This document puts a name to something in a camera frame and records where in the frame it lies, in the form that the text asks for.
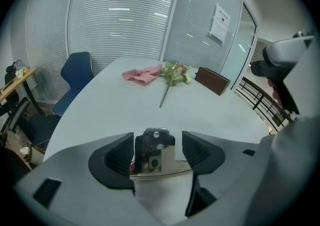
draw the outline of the window blinds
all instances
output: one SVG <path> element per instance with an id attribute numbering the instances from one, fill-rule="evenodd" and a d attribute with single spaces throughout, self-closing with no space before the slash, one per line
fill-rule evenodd
<path id="1" fill-rule="evenodd" d="M 69 89 L 60 76 L 67 60 L 66 16 L 69 0 L 30 0 L 26 40 L 32 67 L 48 100 L 59 100 Z"/>
<path id="2" fill-rule="evenodd" d="M 158 60 L 173 0 L 71 0 L 69 54 L 87 51 L 97 75 L 119 57 Z"/>
<path id="3" fill-rule="evenodd" d="M 209 35 L 216 3 L 231 16 L 224 43 Z M 163 59 L 220 73 L 234 39 L 241 5 L 242 0 L 177 0 Z"/>

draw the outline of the wooden desk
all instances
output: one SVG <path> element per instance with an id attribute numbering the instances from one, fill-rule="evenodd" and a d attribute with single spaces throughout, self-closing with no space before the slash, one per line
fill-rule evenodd
<path id="1" fill-rule="evenodd" d="M 22 78 L 17 79 L 15 78 L 13 83 L 11 83 L 5 90 L 1 91 L 0 93 L 0 103 L 8 96 L 10 95 L 14 90 L 16 90 L 17 87 L 19 87 L 21 84 L 23 84 L 23 87 L 28 95 L 28 97 L 30 98 L 32 104 L 34 105 L 34 107 L 36 108 L 36 110 L 40 113 L 43 114 L 43 111 L 41 110 L 41 108 L 39 107 L 39 105 L 37 104 L 29 86 L 27 83 L 27 79 L 29 77 L 31 77 L 33 74 L 35 74 L 36 72 L 36 68 L 31 68 L 28 69 L 28 72 L 23 75 Z"/>

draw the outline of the desk leg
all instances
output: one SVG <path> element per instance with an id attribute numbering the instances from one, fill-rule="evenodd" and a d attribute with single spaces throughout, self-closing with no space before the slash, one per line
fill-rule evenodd
<path id="1" fill-rule="evenodd" d="M 27 81 L 23 82 L 23 87 L 24 87 L 24 89 L 26 91 L 26 94 L 29 96 L 32 104 L 34 105 L 35 109 L 38 111 L 39 114 L 43 114 L 44 112 L 41 110 L 41 108 L 39 107 L 38 103 L 36 102 L 32 92 L 31 92 L 31 90 L 30 90 L 30 88 L 28 86 Z"/>

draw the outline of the ceiling light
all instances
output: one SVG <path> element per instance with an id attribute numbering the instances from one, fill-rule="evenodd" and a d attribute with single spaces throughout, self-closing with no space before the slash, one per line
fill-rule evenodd
<path id="1" fill-rule="evenodd" d="M 157 13 L 157 12 L 155 12 L 154 14 L 155 14 L 156 16 L 162 16 L 162 17 L 168 18 L 168 15 L 165 15 L 165 14 L 162 14 L 162 13 Z"/>
<path id="2" fill-rule="evenodd" d="M 109 8 L 109 10 L 125 10 L 128 11 L 130 8 Z"/>
<path id="3" fill-rule="evenodd" d="M 240 44 L 238 44 L 238 45 L 239 45 L 239 47 L 241 48 L 242 51 L 246 52 L 246 50 L 244 50 L 242 45 L 240 45 Z"/>

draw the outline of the railing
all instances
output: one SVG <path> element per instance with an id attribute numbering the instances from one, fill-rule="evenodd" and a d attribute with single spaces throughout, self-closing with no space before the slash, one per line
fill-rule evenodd
<path id="1" fill-rule="evenodd" d="M 243 77 L 236 91 L 253 104 L 253 110 L 258 109 L 260 111 L 275 131 L 278 132 L 279 126 L 284 127 L 284 120 L 287 119 L 289 123 L 293 122 L 289 112 L 287 113 L 269 94 L 246 77 Z"/>

